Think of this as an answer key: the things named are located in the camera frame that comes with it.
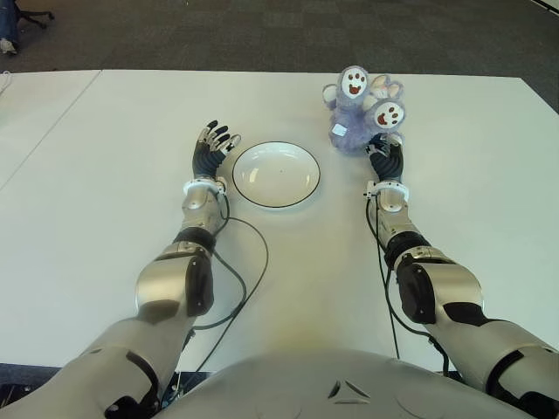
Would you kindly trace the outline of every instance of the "table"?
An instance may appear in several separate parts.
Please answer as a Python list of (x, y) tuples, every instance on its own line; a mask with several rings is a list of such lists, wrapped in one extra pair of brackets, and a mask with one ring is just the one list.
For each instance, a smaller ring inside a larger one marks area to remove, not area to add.
[[(214, 118), (243, 135), (221, 174), (231, 178), (236, 156), (251, 145), (290, 141), (314, 155), (321, 184), (297, 207), (276, 211), (230, 188), (232, 214), (262, 231), (271, 260), (206, 368), (314, 347), (393, 355), (364, 219), (372, 172), (366, 159), (328, 142), (321, 88), (335, 78), (102, 72), (0, 193), (0, 313), (13, 319), (0, 326), (0, 361), (63, 365), (132, 314), (136, 276), (176, 234), (194, 141)], [(413, 221), (478, 276), (488, 317), (558, 347), (559, 197), (548, 185), (559, 175), (558, 115), (520, 79), (396, 79), (407, 89), (404, 181)], [(250, 288), (264, 262), (258, 237), (231, 222), (217, 249)], [(214, 268), (216, 302), (199, 324), (228, 313), (240, 295), (231, 275)], [(195, 369), (220, 332), (199, 332), (178, 368)], [(405, 361), (441, 369), (424, 340), (400, 330), (398, 339)]]
[[(99, 71), (12, 74), (0, 96), (0, 189)], [(0, 86), (5, 76), (0, 75)]]

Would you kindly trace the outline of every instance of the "black cable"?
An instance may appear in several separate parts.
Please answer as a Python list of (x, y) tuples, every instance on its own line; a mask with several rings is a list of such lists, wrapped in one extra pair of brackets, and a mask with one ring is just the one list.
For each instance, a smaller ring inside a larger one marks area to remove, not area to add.
[(226, 212), (226, 215), (224, 216), (224, 213), (221, 212), (221, 209), (220, 209), (219, 210), (219, 215), (225, 221), (224, 221), (223, 224), (221, 224), (221, 227), (219, 227), (217, 229), (216, 233), (213, 235), (214, 237), (216, 237), (221, 232), (221, 230), (223, 230), (225, 228), (225, 226), (229, 222), (229, 215), (231, 214), (231, 206), (229, 205), (229, 199), (227, 198), (227, 195), (224, 195), (224, 200), (225, 200), (225, 207), (227, 208), (227, 212)]
[[(369, 228), (373, 233), (373, 236), (375, 236), (376, 254), (378, 256), (378, 267), (381, 270), (381, 279), (383, 280), (383, 286), (386, 287), (386, 283), (384, 282), (383, 261), (381, 259), (380, 240), (376, 235), (376, 232), (378, 231), (378, 205), (376, 206), (376, 229), (374, 230), (369, 217), (369, 206), (370, 206), (370, 200), (367, 201), (367, 205), (365, 206), (365, 217), (367, 218), (367, 223), (369, 224)], [(394, 327), (394, 317), (392, 316), (392, 312), (390, 310), (389, 310), (389, 315), (390, 315), (390, 327), (392, 328), (392, 339), (394, 340), (394, 349), (396, 350), (396, 357), (400, 359), (400, 347), (398, 346), (398, 339), (396, 337), (396, 328)]]
[[(402, 319), (400, 319), (400, 317), (397, 315), (396, 311), (394, 310), (394, 307), (392, 306), (392, 303), (390, 301), (390, 294), (389, 294), (389, 289), (390, 289), (390, 277), (392, 274), (392, 270), (389, 269), (388, 270), (388, 274), (386, 279), (384, 279), (384, 271), (383, 271), (383, 264), (382, 264), (382, 260), (381, 260), (381, 252), (380, 252), (380, 240), (378, 239), (378, 235), (376, 234), (378, 232), (378, 197), (375, 196), (375, 204), (376, 204), (376, 229), (373, 229), (373, 224), (370, 221), (370, 217), (369, 217), (369, 206), (370, 206), (370, 200), (367, 201), (367, 205), (365, 207), (365, 216), (367, 218), (367, 224), (369, 225), (370, 231), (373, 234), (373, 236), (375, 237), (376, 240), (376, 251), (377, 251), (377, 256), (378, 256), (378, 265), (381, 271), (381, 279), (383, 281), (383, 285), (384, 285), (384, 298), (386, 299), (386, 304), (388, 305), (389, 308), (389, 312), (390, 312), (390, 322), (392, 325), (392, 336), (394, 338), (394, 346), (397, 348), (397, 338), (396, 338), (396, 331), (394, 329), (394, 321), (393, 318), (396, 319), (396, 321), (400, 324), (400, 326), (402, 326), (405, 330), (407, 330), (410, 333), (419, 335), (419, 336), (424, 336), (426, 337), (429, 342), (435, 347), (435, 349), (437, 349), (437, 351), (440, 352), (440, 354), (443, 357), (443, 376), (444, 377), (448, 377), (448, 367), (449, 367), (449, 358), (448, 358), (448, 354), (445, 352), (445, 350), (443, 349), (443, 347), (440, 346), (440, 344), (437, 342), (437, 340), (431, 336), (429, 333), (427, 332), (421, 332), (419, 330), (415, 330), (411, 327), (409, 327), (408, 325), (406, 325)], [(397, 358), (400, 359), (399, 357), (399, 351), (397, 349)]]
[(235, 308), (231, 311), (231, 313), (228, 316), (222, 318), (221, 320), (216, 321), (215, 323), (210, 323), (209, 325), (193, 326), (192, 327), (193, 330), (208, 330), (208, 329), (212, 329), (213, 327), (223, 325), (227, 320), (232, 319), (235, 313), (238, 313), (238, 311), (241, 309), (241, 307), (243, 306), (246, 300), (246, 282), (243, 280), (243, 277), (241, 277), (240, 274), (237, 271), (235, 271), (235, 269), (230, 264), (225, 262), (223, 258), (219, 255), (219, 253), (217, 253), (217, 251), (214, 251), (213, 254), (215, 255), (216, 259), (224, 266), (224, 268), (230, 273), (232, 273), (232, 275), (241, 284), (241, 290), (243, 296), (241, 297), (241, 300), (238, 302), (238, 304), (235, 306)]
[(264, 244), (264, 247), (266, 249), (266, 262), (264, 263), (264, 268), (262, 269), (262, 272), (260, 273), (259, 279), (258, 281), (256, 281), (256, 284), (254, 285), (254, 287), (252, 288), (251, 292), (248, 294), (248, 296), (246, 297), (246, 300), (240, 305), (240, 308), (235, 312), (235, 314), (231, 317), (231, 321), (227, 324), (227, 326), (225, 327), (224, 331), (221, 332), (221, 335), (219, 336), (219, 339), (217, 340), (217, 342), (214, 344), (213, 348), (210, 350), (210, 352), (208, 353), (208, 355), (204, 358), (204, 360), (202, 361), (202, 363), (198, 366), (198, 368), (196, 369), (196, 371), (194, 373), (192, 373), (192, 376), (183, 384), (177, 387), (176, 389), (176, 393), (173, 395), (173, 397), (169, 400), (169, 404), (171, 404), (174, 400), (176, 400), (181, 392), (187, 388), (189, 386), (189, 384), (194, 380), (194, 378), (196, 377), (196, 374), (200, 372), (200, 370), (204, 367), (205, 363), (210, 359), (210, 357), (216, 352), (217, 347), (219, 346), (219, 344), (221, 343), (221, 341), (223, 340), (223, 338), (225, 337), (225, 334), (227, 333), (227, 331), (229, 330), (229, 328), (232, 326), (233, 322), (235, 321), (235, 319), (237, 318), (237, 316), (241, 313), (241, 310), (246, 306), (246, 304), (249, 302), (249, 300), (251, 299), (252, 295), (256, 292), (256, 290), (258, 289), (258, 287), (260, 286), (260, 283), (262, 282), (262, 278), (264, 277), (264, 275), (266, 274), (266, 271), (268, 269), (268, 264), (270, 262), (270, 249), (268, 248), (268, 243), (266, 241), (266, 239), (264, 238), (264, 236), (262, 235), (262, 233), (259, 231), (259, 229), (257, 229), (256, 227), (254, 227), (252, 224), (250, 224), (249, 222), (245, 221), (245, 220), (241, 220), (240, 218), (236, 218), (234, 216), (230, 216), (230, 209), (229, 209), (229, 201), (227, 200), (227, 198), (225, 198), (225, 202), (227, 204), (227, 221), (229, 220), (234, 220), (237, 221), (239, 223), (244, 223), (246, 225), (248, 225), (250, 228), (252, 228), (262, 239), (262, 243)]

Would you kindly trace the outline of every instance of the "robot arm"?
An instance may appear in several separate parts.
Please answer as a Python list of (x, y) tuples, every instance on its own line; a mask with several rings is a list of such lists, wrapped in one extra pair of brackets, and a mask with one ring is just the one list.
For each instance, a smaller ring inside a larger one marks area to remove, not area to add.
[(531, 415), (559, 417), (559, 353), (515, 323), (484, 315), (476, 277), (432, 247), (409, 219), (402, 170), (394, 170), (403, 166), (400, 147), (369, 153), (381, 180), (368, 186), (377, 203), (369, 217), (378, 223), (377, 240), (397, 274), (406, 316), (424, 325), (469, 386)]
[(215, 177), (240, 141), (216, 126), (198, 138), (180, 232), (140, 273), (136, 316), (110, 326), (42, 388), (2, 409), (3, 419), (144, 418), (158, 411), (192, 325), (213, 303), (210, 259), (226, 188)]

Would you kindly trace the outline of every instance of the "plate rim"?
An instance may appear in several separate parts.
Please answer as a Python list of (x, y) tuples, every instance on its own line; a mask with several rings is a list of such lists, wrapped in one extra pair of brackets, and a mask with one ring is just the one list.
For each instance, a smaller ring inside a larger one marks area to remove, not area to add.
[[(248, 196), (246, 196), (241, 189), (239, 189), (237, 182), (235, 182), (235, 167), (237, 167), (237, 163), (240, 160), (240, 158), (247, 152), (252, 150), (255, 147), (261, 146), (263, 144), (272, 144), (272, 143), (279, 143), (279, 144), (289, 144), (291, 146), (295, 146), (300, 148), (301, 150), (303, 150), (305, 153), (307, 153), (308, 155), (310, 155), (312, 157), (312, 159), (314, 160), (314, 162), (316, 163), (316, 167), (318, 168), (318, 179), (316, 180), (316, 184), (314, 185), (313, 190), (311, 190), (307, 196), (305, 196), (304, 198), (300, 199), (299, 201), (297, 201), (296, 203), (289, 203), (288, 205), (264, 205), (263, 203), (256, 203), (254, 202), (251, 198), (249, 198)], [(294, 205), (297, 205), (298, 203), (302, 203), (303, 201), (305, 201), (307, 198), (309, 198), (318, 188), (318, 185), (321, 183), (321, 176), (322, 176), (322, 172), (321, 172), (321, 165), (318, 163), (318, 161), (316, 160), (316, 158), (313, 156), (313, 154), (311, 152), (309, 152), (306, 148), (300, 146), (299, 144), (295, 144), (293, 142), (289, 142), (289, 141), (264, 141), (264, 142), (259, 142), (258, 144), (254, 144), (253, 146), (247, 148), (245, 151), (243, 151), (240, 155), (238, 155), (237, 160), (235, 161), (235, 164), (233, 164), (233, 169), (231, 171), (231, 177), (233, 178), (233, 184), (235, 185), (235, 189), (237, 190), (237, 192), (239, 194), (241, 194), (241, 196), (246, 199), (247, 201), (258, 205), (259, 207), (264, 207), (264, 208), (271, 208), (271, 209), (279, 209), (279, 208), (287, 208), (287, 207), (293, 207)]]

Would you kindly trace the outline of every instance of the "purple plush toy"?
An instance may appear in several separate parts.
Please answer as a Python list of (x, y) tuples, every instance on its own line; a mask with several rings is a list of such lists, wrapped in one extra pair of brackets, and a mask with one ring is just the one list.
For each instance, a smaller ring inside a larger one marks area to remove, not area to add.
[(333, 100), (333, 85), (326, 86), (322, 92), (328, 108), (334, 110), (330, 140), (344, 152), (361, 149), (376, 134), (395, 133), (405, 118), (404, 105), (400, 100), (404, 92), (402, 84), (391, 82), (390, 76), (384, 74), (376, 77), (370, 88), (356, 85), (355, 75), (352, 74), (356, 69), (360, 74), (365, 73), (364, 80), (359, 80), (366, 83), (366, 72), (361, 67), (352, 66), (343, 71)]

